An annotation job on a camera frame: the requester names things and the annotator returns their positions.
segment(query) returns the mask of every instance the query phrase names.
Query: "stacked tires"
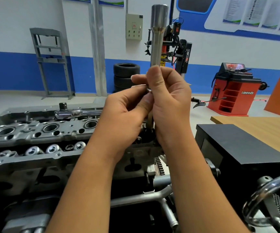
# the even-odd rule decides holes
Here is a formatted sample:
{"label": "stacked tires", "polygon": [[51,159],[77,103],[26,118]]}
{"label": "stacked tires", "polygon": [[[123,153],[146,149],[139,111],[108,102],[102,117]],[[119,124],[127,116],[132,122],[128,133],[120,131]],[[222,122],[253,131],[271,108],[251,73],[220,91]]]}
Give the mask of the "stacked tires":
{"label": "stacked tires", "polygon": [[140,66],[131,63],[119,63],[113,65],[114,93],[134,86],[131,76],[140,73]]}

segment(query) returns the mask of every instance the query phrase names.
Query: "right hand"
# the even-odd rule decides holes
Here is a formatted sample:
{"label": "right hand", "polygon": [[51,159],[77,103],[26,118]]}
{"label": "right hand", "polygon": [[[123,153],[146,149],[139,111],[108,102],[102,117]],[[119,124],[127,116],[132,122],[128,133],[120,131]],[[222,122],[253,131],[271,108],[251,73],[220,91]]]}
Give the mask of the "right hand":
{"label": "right hand", "polygon": [[163,148],[168,148],[182,136],[192,134],[190,126],[192,92],[180,74],[169,67],[152,66],[146,75],[133,75],[132,82],[148,84],[152,90],[156,136]]}

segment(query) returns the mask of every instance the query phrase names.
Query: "hand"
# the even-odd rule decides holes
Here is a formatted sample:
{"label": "hand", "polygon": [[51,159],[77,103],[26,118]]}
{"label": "hand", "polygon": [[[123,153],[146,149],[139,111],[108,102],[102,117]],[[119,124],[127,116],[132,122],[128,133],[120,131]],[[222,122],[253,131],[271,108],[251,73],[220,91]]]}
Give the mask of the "hand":
{"label": "hand", "polygon": [[107,97],[98,125],[88,142],[88,149],[98,146],[101,160],[113,160],[116,164],[125,149],[136,140],[154,102],[153,95],[146,94],[146,89],[146,85],[133,86]]}
{"label": "hand", "polygon": [[152,66],[146,75],[132,76],[135,84],[148,84],[154,95],[153,118],[156,136],[163,148],[176,142],[190,127],[191,89],[172,68]]}

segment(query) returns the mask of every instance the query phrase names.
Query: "left hand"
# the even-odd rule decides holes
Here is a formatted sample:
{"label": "left hand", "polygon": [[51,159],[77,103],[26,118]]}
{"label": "left hand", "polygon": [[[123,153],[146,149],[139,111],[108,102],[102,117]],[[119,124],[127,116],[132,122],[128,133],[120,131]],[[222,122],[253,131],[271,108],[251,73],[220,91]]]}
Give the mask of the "left hand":
{"label": "left hand", "polygon": [[142,122],[154,103],[153,94],[145,94],[146,89],[146,85],[133,86],[107,97],[98,125],[87,145],[88,148],[98,147],[101,160],[113,160],[116,164],[125,149],[136,140]]}

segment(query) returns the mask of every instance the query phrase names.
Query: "forearm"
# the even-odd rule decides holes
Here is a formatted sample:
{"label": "forearm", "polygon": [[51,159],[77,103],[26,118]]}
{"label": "forearm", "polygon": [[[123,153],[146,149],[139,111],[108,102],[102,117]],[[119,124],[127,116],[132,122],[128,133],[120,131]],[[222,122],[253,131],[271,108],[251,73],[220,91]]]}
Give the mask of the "forearm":
{"label": "forearm", "polygon": [[183,233],[249,232],[214,179],[192,133],[165,154]]}
{"label": "forearm", "polygon": [[110,193],[115,165],[99,161],[88,144],[80,156],[46,233],[108,232]]}

